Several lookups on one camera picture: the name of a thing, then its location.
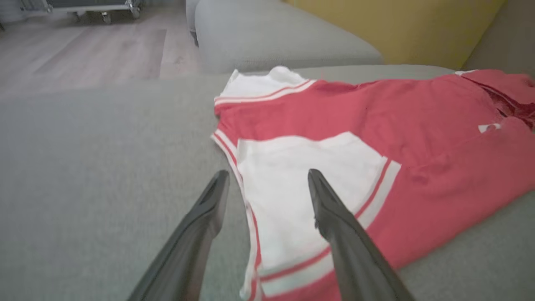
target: gray couch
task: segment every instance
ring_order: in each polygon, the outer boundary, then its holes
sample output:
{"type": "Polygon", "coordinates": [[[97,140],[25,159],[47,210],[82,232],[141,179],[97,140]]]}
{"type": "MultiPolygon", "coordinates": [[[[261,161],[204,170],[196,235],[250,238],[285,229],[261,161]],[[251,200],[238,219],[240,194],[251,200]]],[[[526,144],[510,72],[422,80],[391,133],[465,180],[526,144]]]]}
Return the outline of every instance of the gray couch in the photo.
{"type": "MultiPolygon", "coordinates": [[[[451,73],[431,66],[298,70],[354,84],[451,73]]],[[[0,100],[0,299],[125,300],[211,176],[229,74],[0,100]]],[[[202,300],[239,300],[249,235],[232,177],[202,300]]],[[[535,193],[401,269],[421,301],[530,301],[535,193]]]]}
{"type": "Polygon", "coordinates": [[[383,63],[366,41],[279,0],[187,0],[186,12],[205,72],[383,63]]]}

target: red and white garment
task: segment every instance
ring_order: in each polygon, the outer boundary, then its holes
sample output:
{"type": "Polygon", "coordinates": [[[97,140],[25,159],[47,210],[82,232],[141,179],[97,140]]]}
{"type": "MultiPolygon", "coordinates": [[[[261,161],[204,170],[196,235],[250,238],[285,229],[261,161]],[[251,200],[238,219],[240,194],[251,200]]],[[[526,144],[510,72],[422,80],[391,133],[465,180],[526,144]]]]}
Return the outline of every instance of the red and white garment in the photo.
{"type": "Polygon", "coordinates": [[[307,173],[320,170],[394,268],[535,187],[535,137],[455,74],[360,85],[285,67],[235,71],[215,98],[213,140],[250,228],[244,300],[340,300],[314,227],[307,173]]]}

